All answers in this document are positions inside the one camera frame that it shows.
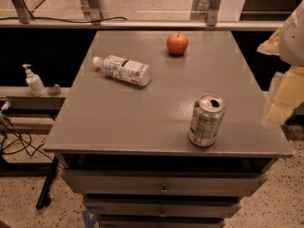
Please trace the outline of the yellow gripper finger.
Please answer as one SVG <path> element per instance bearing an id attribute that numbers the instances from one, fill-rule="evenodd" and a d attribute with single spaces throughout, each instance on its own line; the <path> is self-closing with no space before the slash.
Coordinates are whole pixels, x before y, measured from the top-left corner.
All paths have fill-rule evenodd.
<path id="1" fill-rule="evenodd" d="M 265 55 L 279 55 L 279 42 L 282 28 L 278 28 L 268 40 L 260 44 L 257 48 L 257 52 Z"/>
<path id="2" fill-rule="evenodd" d="M 271 81 L 262 122 L 284 124 L 304 102 L 304 67 L 291 66 L 285 73 L 277 72 Z"/>

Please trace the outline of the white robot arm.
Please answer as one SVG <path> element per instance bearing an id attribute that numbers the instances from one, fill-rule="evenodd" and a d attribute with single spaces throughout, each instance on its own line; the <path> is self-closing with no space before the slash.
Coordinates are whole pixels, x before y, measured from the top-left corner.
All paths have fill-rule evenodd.
<path id="1" fill-rule="evenodd" d="M 271 81 L 264 119 L 284 124 L 304 103 L 304 1 L 257 51 L 275 55 L 291 67 Z"/>

